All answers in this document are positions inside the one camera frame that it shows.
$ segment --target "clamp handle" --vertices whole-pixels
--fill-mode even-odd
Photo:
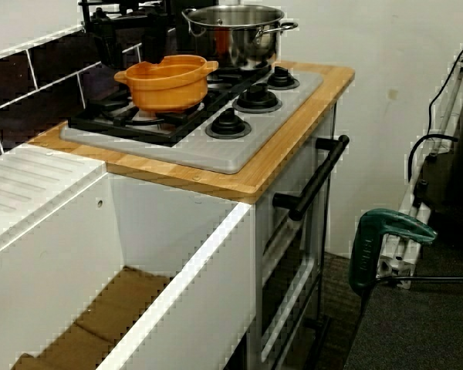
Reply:
[[[377,262],[385,234],[432,244],[437,233],[416,218],[394,210],[375,209],[365,213],[358,223],[350,261],[349,283],[358,295],[376,279]]]

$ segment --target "gray stovetop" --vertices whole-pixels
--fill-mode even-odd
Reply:
[[[241,139],[213,139],[205,132],[205,128],[219,114],[232,107],[234,100],[173,147],[113,138],[98,133],[70,129],[68,126],[63,128],[60,138],[66,141],[183,164],[203,170],[237,173],[323,82],[322,76],[318,73],[293,72],[292,74],[300,81],[300,87],[286,91],[274,91],[282,101],[282,108],[273,113],[263,114],[237,112],[237,115],[252,127],[252,132]],[[269,75],[259,82],[266,81],[268,77]]]

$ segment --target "stainless steel pot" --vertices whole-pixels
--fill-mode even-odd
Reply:
[[[185,9],[195,53],[215,60],[220,69],[250,71],[270,66],[279,51],[279,36],[299,25],[280,21],[285,13],[260,5],[219,5]]]

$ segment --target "burner grate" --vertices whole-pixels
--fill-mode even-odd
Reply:
[[[139,109],[132,105],[130,92],[122,89],[104,100],[89,101],[84,111],[68,120],[68,125],[73,129],[121,139],[174,146],[269,71],[261,69],[251,75],[215,73],[209,82],[208,94],[202,101],[203,109],[196,105],[184,113],[157,113],[156,119],[143,122],[133,119]],[[143,128],[162,123],[172,125],[174,129],[158,132]]]

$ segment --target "stove burner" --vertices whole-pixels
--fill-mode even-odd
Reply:
[[[282,103],[273,92],[269,92],[267,84],[258,83],[240,94],[233,107],[243,113],[270,113],[280,109]]]
[[[183,113],[156,113],[156,117],[138,114],[130,91],[120,90],[105,99],[88,101],[85,110],[69,118],[69,128],[173,147],[269,71],[217,71],[209,76],[208,94],[201,105]],[[240,135],[244,136],[247,129],[245,124],[245,132]]]
[[[294,79],[288,69],[275,67],[275,72],[268,79],[268,86],[273,90],[291,90],[300,86],[300,82]]]
[[[235,114],[233,108],[225,110],[206,127],[206,133],[215,139],[231,140],[247,136],[252,131],[250,125]]]

